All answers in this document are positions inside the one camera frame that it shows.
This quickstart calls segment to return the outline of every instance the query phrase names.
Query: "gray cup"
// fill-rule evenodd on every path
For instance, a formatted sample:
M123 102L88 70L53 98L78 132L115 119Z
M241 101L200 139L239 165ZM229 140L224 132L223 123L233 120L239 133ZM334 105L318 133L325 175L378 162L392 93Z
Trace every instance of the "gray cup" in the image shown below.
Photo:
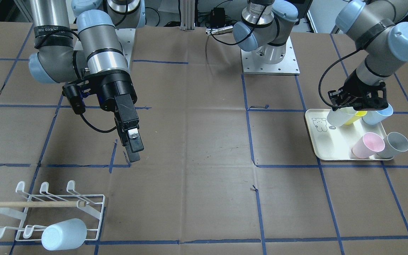
M384 138L385 149L377 155L382 158L391 158L402 152L408 151L408 140L403 134L391 132Z

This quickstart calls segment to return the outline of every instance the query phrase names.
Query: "pink cup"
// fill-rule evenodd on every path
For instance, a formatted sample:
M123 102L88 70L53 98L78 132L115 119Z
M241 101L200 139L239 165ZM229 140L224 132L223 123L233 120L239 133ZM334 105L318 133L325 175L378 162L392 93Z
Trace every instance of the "pink cup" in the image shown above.
M352 152L357 158L368 158L385 148L384 140L373 132L364 134L352 147Z

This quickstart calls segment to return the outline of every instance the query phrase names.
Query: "cup on rack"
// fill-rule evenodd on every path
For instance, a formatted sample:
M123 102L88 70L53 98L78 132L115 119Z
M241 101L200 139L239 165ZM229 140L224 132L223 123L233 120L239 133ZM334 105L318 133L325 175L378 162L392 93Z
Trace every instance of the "cup on rack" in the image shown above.
M327 116L327 121L332 126L342 126L349 121L357 113L353 107L344 107L336 111L330 110Z
M388 107L380 111L368 111L363 116L363 121L369 125L375 125L393 114L393 107L388 104Z
M86 224L80 219L70 219L48 226L42 233L42 245L47 250L71 250L86 240Z
M392 158L402 152L408 151L408 140L407 138L398 132L391 132L384 138L385 149L378 152L382 158Z
M352 118L350 118L350 120L344 123L344 125L350 125L354 123L355 121L358 121L358 119L361 119L361 117L366 115L366 113L368 113L368 111L358 111L355 115L352 116Z
M352 152L357 158L368 158L385 148L384 140L373 132L364 134L352 147Z

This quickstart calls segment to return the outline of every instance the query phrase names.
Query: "cream rectangular tray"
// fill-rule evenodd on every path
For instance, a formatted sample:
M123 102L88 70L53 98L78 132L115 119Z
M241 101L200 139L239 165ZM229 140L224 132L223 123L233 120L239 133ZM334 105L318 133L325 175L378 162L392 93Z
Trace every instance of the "cream rectangular tray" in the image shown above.
M310 134L314 153L321 160L391 160L375 154L369 158L357 158L352 147L367 132L374 132L385 138L382 123L368 125L362 119L350 125L331 126L327 122L330 109L309 109L305 113L305 122Z

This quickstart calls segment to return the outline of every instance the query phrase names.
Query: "cartoon bear drawing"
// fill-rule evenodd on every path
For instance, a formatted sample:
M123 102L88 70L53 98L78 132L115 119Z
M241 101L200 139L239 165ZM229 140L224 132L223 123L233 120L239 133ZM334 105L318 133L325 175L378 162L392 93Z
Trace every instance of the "cartoon bear drawing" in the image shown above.
M327 132L327 119L326 118L312 118L314 126L319 132Z

